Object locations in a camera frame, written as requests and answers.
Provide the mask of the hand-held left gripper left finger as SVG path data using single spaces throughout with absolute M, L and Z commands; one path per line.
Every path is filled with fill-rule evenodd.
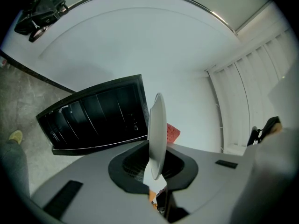
M 167 223 L 154 210 L 148 195 L 125 192 L 108 173 L 114 157 L 141 144 L 141 141 L 128 143 L 79 158 L 42 184 L 32 195 L 32 201 L 44 208 L 68 181 L 78 181 L 82 187 L 61 217 L 66 224 Z

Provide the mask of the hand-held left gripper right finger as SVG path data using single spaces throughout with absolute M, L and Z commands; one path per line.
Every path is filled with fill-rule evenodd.
M 242 156 L 173 144 L 167 148 L 165 216 L 231 216 L 252 171 L 256 147 Z

